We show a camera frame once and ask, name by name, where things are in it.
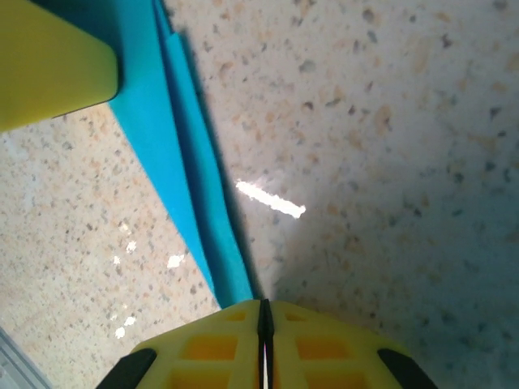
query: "square hole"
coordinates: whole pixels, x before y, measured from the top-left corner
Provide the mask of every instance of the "square hole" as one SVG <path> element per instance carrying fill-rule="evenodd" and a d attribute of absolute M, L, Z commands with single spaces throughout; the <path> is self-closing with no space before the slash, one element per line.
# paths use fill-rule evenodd
<path fill-rule="evenodd" d="M 333 336 L 300 336 L 295 343 L 303 360 L 345 359 L 350 356 L 341 340 Z"/>
<path fill-rule="evenodd" d="M 305 318 L 302 318 L 296 314 L 285 314 L 285 317 L 289 322 L 306 322 Z"/>
<path fill-rule="evenodd" d="M 171 376 L 171 389 L 227 389 L 229 386 L 229 371 L 175 371 Z"/>
<path fill-rule="evenodd" d="M 368 389 L 362 373 L 343 373 L 340 371 L 322 371 L 305 374 L 308 389 Z"/>
<path fill-rule="evenodd" d="M 237 345 L 236 336 L 193 336 L 187 341 L 180 357 L 195 361 L 232 361 Z"/>
<path fill-rule="evenodd" d="M 229 322 L 242 322 L 245 320 L 245 312 L 235 312 L 230 316 L 227 316 L 225 320 Z"/>

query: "black edge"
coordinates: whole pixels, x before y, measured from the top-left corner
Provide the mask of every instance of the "black edge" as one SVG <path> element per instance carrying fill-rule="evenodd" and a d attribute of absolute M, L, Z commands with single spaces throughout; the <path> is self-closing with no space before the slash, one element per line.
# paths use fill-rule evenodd
<path fill-rule="evenodd" d="M 259 387 L 264 387 L 264 350 L 267 360 L 267 388 L 274 388 L 274 319 L 268 299 L 261 300 L 258 317 Z"/>
<path fill-rule="evenodd" d="M 438 389 L 412 358 L 389 348 L 377 353 L 402 389 Z"/>
<path fill-rule="evenodd" d="M 155 358 L 157 353 L 151 348 L 143 348 L 122 357 L 97 389 L 136 389 Z"/>

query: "blue fabric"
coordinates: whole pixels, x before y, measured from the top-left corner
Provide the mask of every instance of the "blue fabric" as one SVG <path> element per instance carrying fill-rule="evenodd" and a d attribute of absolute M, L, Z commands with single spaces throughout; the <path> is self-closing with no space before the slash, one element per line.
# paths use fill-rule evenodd
<path fill-rule="evenodd" d="M 160 0 L 36 0 L 111 45 L 121 127 L 218 303 L 253 298 L 181 38 Z"/>

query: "yellow plastic piece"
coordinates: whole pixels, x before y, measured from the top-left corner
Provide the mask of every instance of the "yellow plastic piece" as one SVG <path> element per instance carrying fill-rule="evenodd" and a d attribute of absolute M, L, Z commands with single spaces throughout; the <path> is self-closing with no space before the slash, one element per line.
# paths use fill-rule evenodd
<path fill-rule="evenodd" d="M 259 315 L 245 301 L 139 344 L 157 358 L 137 388 L 258 389 Z"/>
<path fill-rule="evenodd" d="M 271 301 L 274 388 L 401 389 L 377 350 L 398 344 L 288 302 Z"/>
<path fill-rule="evenodd" d="M 287 302 L 270 307 L 274 388 L 401 389 L 377 354 L 409 356 L 398 344 Z M 157 358 L 137 388 L 259 389 L 259 314 L 260 301 L 246 301 L 143 342 L 132 352 L 152 348 Z"/>
<path fill-rule="evenodd" d="M 0 131 L 106 101 L 114 51 L 28 0 L 0 4 Z"/>

